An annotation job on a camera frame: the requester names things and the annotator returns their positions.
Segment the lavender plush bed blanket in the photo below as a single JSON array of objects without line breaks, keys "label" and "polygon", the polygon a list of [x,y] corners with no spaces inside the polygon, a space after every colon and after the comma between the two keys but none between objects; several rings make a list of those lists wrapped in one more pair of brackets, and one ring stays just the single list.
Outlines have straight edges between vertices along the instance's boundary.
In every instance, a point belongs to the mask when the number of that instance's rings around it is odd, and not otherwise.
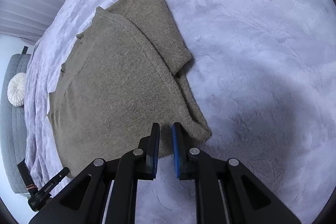
[{"label": "lavender plush bed blanket", "polygon": [[[66,0],[27,71],[26,163],[42,186],[62,168],[49,93],[96,7]],[[212,131],[204,149],[235,157],[312,223],[335,188],[333,0],[166,0],[194,62],[187,78]]]}]

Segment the taupe knit sweater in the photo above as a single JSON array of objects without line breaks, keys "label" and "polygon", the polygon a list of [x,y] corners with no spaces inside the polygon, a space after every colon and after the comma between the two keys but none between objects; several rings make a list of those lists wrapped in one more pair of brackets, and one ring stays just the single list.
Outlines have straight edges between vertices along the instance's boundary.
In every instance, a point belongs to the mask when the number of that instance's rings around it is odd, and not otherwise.
[{"label": "taupe knit sweater", "polygon": [[193,57],[165,0],[119,0],[98,7],[63,63],[48,119],[70,177],[94,159],[114,160],[161,128],[159,156],[170,155],[173,123],[187,139],[211,136],[186,78]]}]

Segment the white round pleated cushion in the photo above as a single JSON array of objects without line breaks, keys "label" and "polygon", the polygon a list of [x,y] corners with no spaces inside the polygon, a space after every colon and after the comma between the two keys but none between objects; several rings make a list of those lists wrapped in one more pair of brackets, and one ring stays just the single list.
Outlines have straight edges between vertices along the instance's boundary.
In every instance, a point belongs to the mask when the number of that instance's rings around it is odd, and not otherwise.
[{"label": "white round pleated cushion", "polygon": [[26,73],[17,73],[7,87],[7,98],[15,107],[24,105]]}]

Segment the grey quilted headboard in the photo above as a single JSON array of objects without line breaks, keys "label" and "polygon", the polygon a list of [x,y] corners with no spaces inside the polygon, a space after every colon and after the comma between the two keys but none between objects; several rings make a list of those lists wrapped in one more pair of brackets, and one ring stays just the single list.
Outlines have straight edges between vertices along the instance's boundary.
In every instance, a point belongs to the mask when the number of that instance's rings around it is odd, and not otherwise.
[{"label": "grey quilted headboard", "polygon": [[7,98],[10,80],[25,73],[29,54],[15,54],[9,60],[1,91],[1,154],[6,177],[15,194],[28,195],[17,164],[26,157],[27,129],[24,107],[13,106]]}]

